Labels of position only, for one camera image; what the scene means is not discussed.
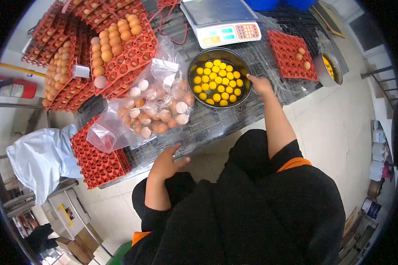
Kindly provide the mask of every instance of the yellow pipe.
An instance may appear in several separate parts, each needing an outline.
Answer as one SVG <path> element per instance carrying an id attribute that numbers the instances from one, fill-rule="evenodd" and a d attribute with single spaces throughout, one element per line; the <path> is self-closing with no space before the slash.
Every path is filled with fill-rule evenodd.
<path id="1" fill-rule="evenodd" d="M 6 67 L 6 68 L 9 68 L 9 69 L 13 69 L 13 70 L 26 72 L 26 73 L 33 74 L 33 75 L 36 75 L 36 76 L 46 77 L 46 75 L 43 74 L 43 73 L 36 72 L 34 70 L 29 70 L 29 69 L 26 69 L 26 68 L 22 68 L 22 67 L 19 67 L 19 66 L 14 66 L 14 65 L 11 65 L 11 64 L 0 63 L 0 66 L 1 67 Z"/>

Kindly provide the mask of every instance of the clear plastic bag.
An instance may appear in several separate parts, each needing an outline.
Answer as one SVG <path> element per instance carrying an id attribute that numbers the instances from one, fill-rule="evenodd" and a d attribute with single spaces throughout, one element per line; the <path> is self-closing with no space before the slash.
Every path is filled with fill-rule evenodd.
<path id="1" fill-rule="evenodd" d="M 124 98 L 108 102 L 90 127 L 87 141 L 106 153 L 126 146 L 135 149 L 187 124 L 194 104 L 187 88 L 187 67 L 173 42 L 159 36 L 156 57 Z"/>

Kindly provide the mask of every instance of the digital scale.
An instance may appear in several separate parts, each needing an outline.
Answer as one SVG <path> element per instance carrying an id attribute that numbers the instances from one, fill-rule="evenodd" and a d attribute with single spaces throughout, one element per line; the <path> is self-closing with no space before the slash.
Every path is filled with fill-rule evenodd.
<path id="1" fill-rule="evenodd" d="M 243 0 L 181 0 L 202 49 L 261 39 L 258 17 Z"/>

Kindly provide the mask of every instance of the person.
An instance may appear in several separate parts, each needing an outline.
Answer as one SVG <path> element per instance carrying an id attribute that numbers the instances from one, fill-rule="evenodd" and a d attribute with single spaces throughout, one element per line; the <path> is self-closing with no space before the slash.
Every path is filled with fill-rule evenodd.
<path id="1" fill-rule="evenodd" d="M 122 264 L 335 264 L 345 212 L 334 181 L 299 150 L 266 78 L 247 75 L 264 102 L 264 130 L 229 151 L 217 183 L 177 172 L 165 149 L 133 190 L 142 232 Z"/>

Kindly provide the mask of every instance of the finger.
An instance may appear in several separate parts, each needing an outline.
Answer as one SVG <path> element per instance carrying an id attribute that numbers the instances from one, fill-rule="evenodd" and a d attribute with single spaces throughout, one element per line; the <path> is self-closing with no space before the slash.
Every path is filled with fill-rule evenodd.
<path id="1" fill-rule="evenodd" d="M 180 159 L 180 161 L 177 161 L 174 163 L 176 169 L 179 169 L 181 167 L 184 167 L 188 162 L 190 162 L 190 157 L 185 157 L 183 159 Z"/>

